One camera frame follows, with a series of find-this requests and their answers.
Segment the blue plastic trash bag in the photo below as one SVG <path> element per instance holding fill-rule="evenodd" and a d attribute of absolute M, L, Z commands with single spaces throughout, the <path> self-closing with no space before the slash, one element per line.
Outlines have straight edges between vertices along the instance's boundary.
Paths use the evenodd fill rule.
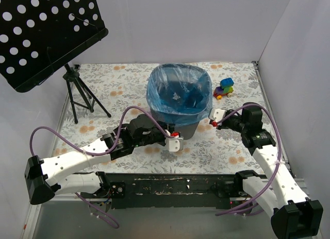
<path fill-rule="evenodd" d="M 154 68 L 148 79 L 146 100 L 157 112 L 200 115 L 212 107 L 212 82 L 201 67 L 168 63 Z"/>

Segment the grey mesh trash bin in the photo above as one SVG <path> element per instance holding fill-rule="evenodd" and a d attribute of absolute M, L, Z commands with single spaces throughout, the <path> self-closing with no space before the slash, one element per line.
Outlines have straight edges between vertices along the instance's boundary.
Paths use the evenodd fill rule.
<path fill-rule="evenodd" d="M 174 124 L 175 130 L 179 131 L 185 140 L 188 140 L 194 135 L 199 122 L 209 116 L 211 108 L 200 115 L 171 115 L 154 111 L 151 108 L 150 110 L 155 120 L 166 124 Z"/>

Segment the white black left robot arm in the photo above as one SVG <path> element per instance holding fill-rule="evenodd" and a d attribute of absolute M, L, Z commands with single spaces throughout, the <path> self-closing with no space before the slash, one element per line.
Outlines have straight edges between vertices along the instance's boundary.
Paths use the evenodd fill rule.
<path fill-rule="evenodd" d="M 76 192 L 106 197 L 109 184 L 96 173 L 82 174 L 81 170 L 130 155 L 135 148 L 152 144 L 177 152 L 182 147 L 182 138 L 172 125 L 158 123 L 148 114 L 140 114 L 86 146 L 73 145 L 73 151 L 45 159 L 32 154 L 24 173 L 29 202 L 43 204 L 58 194 Z"/>

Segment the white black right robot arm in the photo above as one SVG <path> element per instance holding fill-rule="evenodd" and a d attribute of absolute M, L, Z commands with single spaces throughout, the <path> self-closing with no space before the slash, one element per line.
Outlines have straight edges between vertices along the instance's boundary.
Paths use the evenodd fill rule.
<path fill-rule="evenodd" d="M 263 128 L 262 117 L 269 112 L 256 103 L 245 103 L 237 110 L 213 108 L 210 124 L 216 129 L 230 129 L 241 135 L 244 146 L 260 165 L 268 182 L 252 170 L 236 173 L 233 184 L 238 196 L 249 195 L 270 218 L 277 238 L 305 238 L 316 236 L 323 214 L 318 200 L 311 200 L 297 184 L 282 162 L 281 140 L 277 127 L 276 137 Z"/>

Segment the colourful toy brick car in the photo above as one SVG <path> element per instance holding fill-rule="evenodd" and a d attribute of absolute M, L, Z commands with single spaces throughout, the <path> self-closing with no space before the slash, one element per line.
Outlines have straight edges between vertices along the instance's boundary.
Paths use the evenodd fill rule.
<path fill-rule="evenodd" d="M 234 81 L 231 78 L 225 78 L 220 81 L 220 85 L 215 88 L 213 97 L 221 100 L 224 96 L 232 97 Z"/>

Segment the floral table mat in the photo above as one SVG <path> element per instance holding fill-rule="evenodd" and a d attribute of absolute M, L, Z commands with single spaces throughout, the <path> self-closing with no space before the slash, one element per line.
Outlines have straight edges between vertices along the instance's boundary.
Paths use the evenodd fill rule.
<path fill-rule="evenodd" d="M 265 105 L 259 77 L 251 63 L 199 63 L 207 71 L 212 86 L 222 79 L 234 81 L 232 97 L 214 100 L 215 108 L 236 109 L 246 102 Z M 100 100 L 90 112 L 80 106 L 68 107 L 60 134 L 78 147 L 113 131 L 123 117 L 128 123 L 141 109 L 148 110 L 145 95 L 154 64 L 84 64 L 80 77 Z M 129 156 L 88 167 L 88 172 L 159 174 L 234 174 L 252 169 L 262 174 L 259 164 L 243 146 L 240 134 L 216 130 L 208 119 L 199 122 L 192 138 L 181 151 L 170 153 L 153 144 L 136 148 Z"/>

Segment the black perforated music stand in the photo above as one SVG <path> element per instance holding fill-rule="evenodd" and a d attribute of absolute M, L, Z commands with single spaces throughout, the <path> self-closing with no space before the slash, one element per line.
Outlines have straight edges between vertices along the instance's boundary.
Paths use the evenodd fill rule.
<path fill-rule="evenodd" d="M 96 0 L 1 0 L 1 75 L 25 93 L 64 67 L 93 111 L 99 100 L 69 62 L 107 35 Z"/>

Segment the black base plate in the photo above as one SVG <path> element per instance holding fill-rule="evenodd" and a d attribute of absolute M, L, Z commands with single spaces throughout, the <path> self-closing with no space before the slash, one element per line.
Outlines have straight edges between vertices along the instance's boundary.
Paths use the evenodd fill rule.
<path fill-rule="evenodd" d="M 93 196 L 109 198 L 113 209 L 190 208 L 230 209 L 231 201 L 247 200 L 243 177 L 257 176 L 253 170 L 236 174 L 119 174 L 96 173 L 100 189 Z"/>

